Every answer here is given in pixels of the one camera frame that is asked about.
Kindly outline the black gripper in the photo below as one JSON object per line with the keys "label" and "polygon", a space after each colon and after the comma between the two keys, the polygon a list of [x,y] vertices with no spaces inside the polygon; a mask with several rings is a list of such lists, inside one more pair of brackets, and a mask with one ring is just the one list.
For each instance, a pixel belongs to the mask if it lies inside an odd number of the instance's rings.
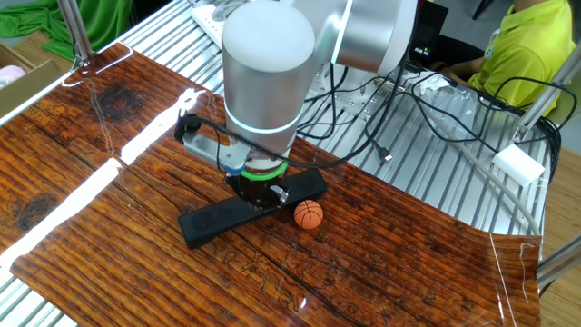
{"label": "black gripper", "polygon": [[281,185],[280,177],[257,181],[242,175],[227,174],[223,181],[254,209],[281,208],[289,198],[289,188]]}

